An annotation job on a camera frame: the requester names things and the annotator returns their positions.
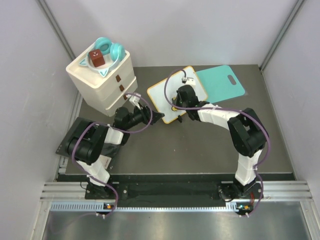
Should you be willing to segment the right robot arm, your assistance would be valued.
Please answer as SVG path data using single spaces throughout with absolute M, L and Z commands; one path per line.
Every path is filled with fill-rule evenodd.
M 268 133 L 252 108 L 235 110 L 222 108 L 207 101 L 200 101 L 190 85 L 181 86 L 172 104 L 185 110 L 191 120 L 210 123 L 229 131 L 233 146 L 238 152 L 233 192 L 245 198 L 252 191 L 256 180 L 259 157 L 267 142 Z

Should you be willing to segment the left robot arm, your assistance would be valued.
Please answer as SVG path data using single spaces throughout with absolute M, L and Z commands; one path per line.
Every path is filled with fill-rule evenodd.
M 110 174 L 100 156 L 108 155 L 111 158 L 120 146 L 127 143 L 131 128 L 140 123 L 153 125 L 164 116 L 164 113 L 140 104 L 134 107 L 133 112 L 126 107 L 119 107 L 115 111 L 112 126 L 93 124 L 91 120 L 78 117 L 62 141 L 63 155 L 81 166 L 89 182 L 96 185 L 98 195 L 109 198 L 114 187 L 108 183 Z

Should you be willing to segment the yellow-framed whiteboard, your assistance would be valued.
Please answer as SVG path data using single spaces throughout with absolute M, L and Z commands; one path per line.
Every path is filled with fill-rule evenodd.
M 193 88 L 195 91 L 196 96 L 198 97 L 199 101 L 206 101 L 208 99 L 208 94 L 199 79 L 196 71 L 192 66 L 187 66 L 183 69 L 186 73 L 188 78 L 192 78 L 194 81 Z M 183 86 L 182 78 L 185 76 L 183 71 L 178 71 L 174 73 L 166 86 L 166 95 L 167 98 L 171 101 L 172 98 L 177 96 L 176 91 L 179 87 Z M 147 89 L 147 94 L 151 99 L 152 103 L 154 104 L 156 110 L 160 113 L 164 114 L 162 121 L 165 124 L 170 124 L 174 120 L 178 119 L 178 116 L 183 116 L 186 111 L 185 110 L 172 110 L 172 106 L 167 102 L 165 95 L 164 95 L 164 88 L 167 78 L 164 80 L 156 83 L 155 85 L 149 87 Z

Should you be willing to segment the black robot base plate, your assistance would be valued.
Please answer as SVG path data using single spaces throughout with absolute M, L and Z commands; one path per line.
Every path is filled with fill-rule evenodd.
M 258 200 L 261 185 L 256 183 L 240 193 L 233 183 L 214 181 L 113 182 L 118 207 L 222 207 L 229 200 Z

